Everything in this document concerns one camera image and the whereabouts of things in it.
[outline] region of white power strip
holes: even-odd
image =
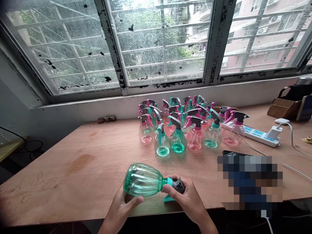
[[[223,128],[227,127],[227,129],[230,130],[230,128],[228,126],[232,123],[233,122],[228,122],[227,124],[222,124],[221,127],[223,127]],[[259,141],[259,142],[266,144],[268,146],[271,146],[271,147],[280,146],[280,143],[279,143],[280,137],[277,137],[275,140],[273,140],[271,138],[266,137],[267,133],[265,133],[265,132],[261,132],[259,130],[252,129],[252,128],[249,128],[246,126],[244,126],[244,129],[245,129],[245,136],[250,138],[250,139]]]

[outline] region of human hand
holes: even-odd
[[[143,197],[134,197],[132,200],[126,203],[126,193],[123,190],[123,185],[124,183],[122,183],[121,187],[116,192],[110,209],[98,233],[118,233],[134,208],[144,202]]]
[[[167,193],[170,197],[175,199],[185,214],[196,223],[201,233],[218,233],[215,224],[212,219],[208,215],[204,204],[194,186],[194,183],[191,179],[182,177],[177,174],[172,174],[166,176],[166,178],[171,178],[174,181],[178,180],[181,177],[182,183],[185,187],[185,191],[183,194],[176,191],[172,186],[166,184],[163,186],[162,192]]]

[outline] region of wooden tabletop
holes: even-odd
[[[266,115],[268,105],[241,108],[250,116],[245,123],[268,132],[274,117]],[[222,150],[260,155],[244,142],[238,147],[221,144],[217,150],[170,153],[161,158],[154,145],[139,141],[139,120],[86,123],[77,128],[38,159],[0,186],[1,211],[8,225],[32,225],[105,218],[112,199],[121,186],[129,165],[143,162],[157,168],[162,175],[179,173],[191,178],[205,207],[222,207],[217,156]],[[312,152],[312,145],[301,139],[311,135],[311,121],[293,123],[294,144]],[[246,141],[273,160],[312,177],[312,159],[290,145],[289,127],[280,134],[281,146],[272,148],[249,138]],[[283,170],[283,200],[312,197],[311,182],[300,174]],[[177,203],[165,204],[165,194],[146,197],[133,213],[154,215],[181,211]]]

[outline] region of cardboard box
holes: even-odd
[[[275,118],[284,118],[288,120],[296,120],[301,101],[291,101],[280,98],[274,98],[267,115]]]

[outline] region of smartphone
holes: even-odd
[[[312,115],[312,95],[304,96],[299,107],[296,121],[308,121]]]

